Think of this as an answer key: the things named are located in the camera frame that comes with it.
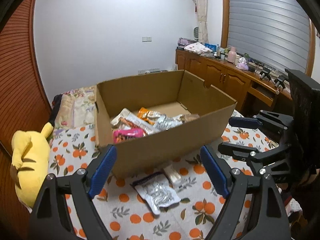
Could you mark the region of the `pink fish snack packet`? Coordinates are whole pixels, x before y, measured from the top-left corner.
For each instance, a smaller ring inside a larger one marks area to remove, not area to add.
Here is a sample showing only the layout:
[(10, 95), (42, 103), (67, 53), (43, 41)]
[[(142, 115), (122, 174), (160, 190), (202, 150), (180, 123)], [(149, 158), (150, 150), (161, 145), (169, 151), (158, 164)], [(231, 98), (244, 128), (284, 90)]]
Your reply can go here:
[(131, 139), (144, 137), (145, 132), (141, 128), (119, 129), (113, 133), (113, 142), (118, 144)]

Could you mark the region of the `wooden sideboard cabinet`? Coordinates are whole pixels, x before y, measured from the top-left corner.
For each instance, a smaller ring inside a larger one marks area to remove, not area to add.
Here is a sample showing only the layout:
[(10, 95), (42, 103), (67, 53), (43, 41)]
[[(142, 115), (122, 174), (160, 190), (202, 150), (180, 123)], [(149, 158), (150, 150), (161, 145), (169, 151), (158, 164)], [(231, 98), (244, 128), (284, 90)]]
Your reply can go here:
[(236, 110), (246, 117), (260, 110), (293, 114), (290, 93), (277, 88), (268, 79), (260, 79), (258, 73), (239, 70), (226, 60), (210, 59), (179, 48), (175, 63), (179, 70), (187, 70), (204, 79), (206, 87), (214, 85), (235, 99)]

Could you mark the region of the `orange-print white bedsheet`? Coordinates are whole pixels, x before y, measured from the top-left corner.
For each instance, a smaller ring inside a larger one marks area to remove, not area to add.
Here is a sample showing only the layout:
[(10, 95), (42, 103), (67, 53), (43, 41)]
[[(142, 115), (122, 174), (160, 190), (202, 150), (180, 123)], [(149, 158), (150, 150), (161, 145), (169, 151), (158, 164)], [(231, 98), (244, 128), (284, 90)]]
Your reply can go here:
[[(86, 168), (98, 156), (94, 125), (55, 132), (48, 171), (57, 176)], [(135, 177), (109, 176), (93, 203), (113, 239), (204, 239), (224, 203), (194, 152), (176, 158), (172, 165), (181, 175), (180, 202), (154, 215), (132, 187)]]

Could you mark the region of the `small white wrapped candy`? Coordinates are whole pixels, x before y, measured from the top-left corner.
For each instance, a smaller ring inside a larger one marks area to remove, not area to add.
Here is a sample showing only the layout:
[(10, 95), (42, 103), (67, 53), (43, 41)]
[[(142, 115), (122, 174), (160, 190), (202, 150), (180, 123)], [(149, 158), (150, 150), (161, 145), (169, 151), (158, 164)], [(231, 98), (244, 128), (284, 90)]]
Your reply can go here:
[(163, 173), (166, 175), (173, 187), (179, 187), (181, 185), (181, 175), (171, 164), (163, 168)]

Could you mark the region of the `silver snack packet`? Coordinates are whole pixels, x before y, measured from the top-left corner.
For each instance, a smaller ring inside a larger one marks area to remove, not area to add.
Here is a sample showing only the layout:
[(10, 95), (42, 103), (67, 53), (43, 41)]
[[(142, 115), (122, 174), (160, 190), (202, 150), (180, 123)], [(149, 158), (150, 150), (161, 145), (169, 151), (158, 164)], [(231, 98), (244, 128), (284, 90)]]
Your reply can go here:
[(170, 207), (181, 201), (176, 191), (169, 186), (169, 180), (162, 172), (156, 172), (136, 180), (131, 186), (147, 202), (152, 213), (156, 216), (160, 215), (161, 208)]

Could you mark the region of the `pink bottle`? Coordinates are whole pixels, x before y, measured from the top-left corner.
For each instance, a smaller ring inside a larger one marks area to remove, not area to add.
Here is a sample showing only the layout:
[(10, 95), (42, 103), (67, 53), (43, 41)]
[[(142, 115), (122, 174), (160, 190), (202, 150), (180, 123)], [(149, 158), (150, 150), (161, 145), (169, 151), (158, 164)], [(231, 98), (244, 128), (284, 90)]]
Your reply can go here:
[(234, 63), (236, 56), (236, 48), (231, 47), (230, 51), (228, 52), (227, 61), (230, 63)]

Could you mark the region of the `brown biscuit packet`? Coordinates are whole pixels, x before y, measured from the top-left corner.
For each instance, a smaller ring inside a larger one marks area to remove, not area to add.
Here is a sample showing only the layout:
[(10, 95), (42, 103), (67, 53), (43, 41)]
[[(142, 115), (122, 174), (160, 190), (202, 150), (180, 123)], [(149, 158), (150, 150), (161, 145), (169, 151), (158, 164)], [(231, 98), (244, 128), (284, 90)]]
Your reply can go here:
[(194, 121), (198, 119), (200, 116), (198, 114), (181, 114), (179, 116), (179, 120), (183, 123)]

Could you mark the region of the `white grey snack packet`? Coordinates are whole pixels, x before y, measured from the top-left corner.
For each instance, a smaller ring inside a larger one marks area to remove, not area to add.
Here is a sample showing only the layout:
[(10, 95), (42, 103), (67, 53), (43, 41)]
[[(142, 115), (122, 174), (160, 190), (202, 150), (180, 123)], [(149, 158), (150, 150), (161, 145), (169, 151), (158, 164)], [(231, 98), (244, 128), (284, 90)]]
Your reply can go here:
[(168, 117), (165, 114), (163, 114), (153, 125), (154, 128), (158, 129), (159, 131), (166, 131), (171, 128), (177, 127), (182, 125), (183, 122), (179, 120), (179, 116), (175, 117)]

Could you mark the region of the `brown cardboard box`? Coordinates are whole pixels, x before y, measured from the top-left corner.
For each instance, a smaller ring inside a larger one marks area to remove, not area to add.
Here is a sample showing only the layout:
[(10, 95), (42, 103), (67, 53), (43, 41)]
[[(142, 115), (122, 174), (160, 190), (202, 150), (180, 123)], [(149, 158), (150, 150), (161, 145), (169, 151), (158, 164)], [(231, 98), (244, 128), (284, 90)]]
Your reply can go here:
[(112, 173), (127, 178), (221, 137), (236, 100), (178, 70), (101, 82), (95, 107), (97, 145), (116, 147)]

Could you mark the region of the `orange snack bag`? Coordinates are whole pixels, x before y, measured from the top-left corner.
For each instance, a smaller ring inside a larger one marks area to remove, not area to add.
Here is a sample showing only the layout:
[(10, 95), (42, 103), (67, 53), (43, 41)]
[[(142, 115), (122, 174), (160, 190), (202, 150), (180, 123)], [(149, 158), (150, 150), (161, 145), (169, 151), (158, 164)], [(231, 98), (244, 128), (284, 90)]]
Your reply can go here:
[(161, 116), (162, 116), (162, 113), (158, 111), (152, 111), (144, 107), (142, 107), (137, 113), (138, 118), (148, 122), (151, 125), (154, 125)]

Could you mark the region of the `window roller blind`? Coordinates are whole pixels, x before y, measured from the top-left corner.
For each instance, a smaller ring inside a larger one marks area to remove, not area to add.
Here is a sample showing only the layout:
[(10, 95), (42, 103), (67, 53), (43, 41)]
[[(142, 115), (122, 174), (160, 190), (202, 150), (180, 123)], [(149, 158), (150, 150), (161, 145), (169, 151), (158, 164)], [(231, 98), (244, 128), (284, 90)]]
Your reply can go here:
[(227, 44), (284, 71), (304, 72), (310, 21), (296, 0), (229, 0)]

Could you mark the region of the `folded floral cloth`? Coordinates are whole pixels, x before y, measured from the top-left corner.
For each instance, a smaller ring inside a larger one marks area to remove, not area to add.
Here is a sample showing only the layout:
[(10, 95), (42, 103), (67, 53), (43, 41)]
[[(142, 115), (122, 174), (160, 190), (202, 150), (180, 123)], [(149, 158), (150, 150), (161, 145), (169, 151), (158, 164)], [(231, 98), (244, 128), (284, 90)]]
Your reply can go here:
[(185, 51), (189, 51), (195, 54), (212, 53), (213, 51), (204, 46), (200, 42), (192, 43), (184, 47)]

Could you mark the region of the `small white fan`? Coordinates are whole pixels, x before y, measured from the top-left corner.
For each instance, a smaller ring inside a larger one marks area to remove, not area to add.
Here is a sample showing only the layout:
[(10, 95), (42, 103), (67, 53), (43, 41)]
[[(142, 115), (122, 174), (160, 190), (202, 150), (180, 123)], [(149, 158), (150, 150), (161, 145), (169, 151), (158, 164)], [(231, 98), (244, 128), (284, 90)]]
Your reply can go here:
[(199, 28), (198, 27), (195, 27), (193, 29), (193, 36), (194, 36), (194, 40), (198, 42), (199, 41)]

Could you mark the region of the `patterned curtain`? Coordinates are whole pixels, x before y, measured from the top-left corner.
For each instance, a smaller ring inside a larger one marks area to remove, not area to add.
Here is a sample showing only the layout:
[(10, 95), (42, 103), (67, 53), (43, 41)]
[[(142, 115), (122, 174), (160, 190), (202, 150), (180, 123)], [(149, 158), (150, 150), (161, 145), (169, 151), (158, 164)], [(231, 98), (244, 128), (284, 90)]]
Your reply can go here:
[(196, 0), (197, 20), (199, 27), (199, 42), (202, 44), (208, 43), (207, 29), (207, 11), (208, 0)]

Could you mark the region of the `wall light switch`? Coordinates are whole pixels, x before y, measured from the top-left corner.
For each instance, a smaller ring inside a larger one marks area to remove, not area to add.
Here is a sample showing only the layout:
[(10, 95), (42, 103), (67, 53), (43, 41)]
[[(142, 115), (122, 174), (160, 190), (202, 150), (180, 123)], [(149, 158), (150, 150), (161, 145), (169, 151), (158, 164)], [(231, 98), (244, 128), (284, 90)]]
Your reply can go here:
[(151, 36), (143, 36), (142, 37), (142, 42), (151, 42), (152, 41), (152, 37)]

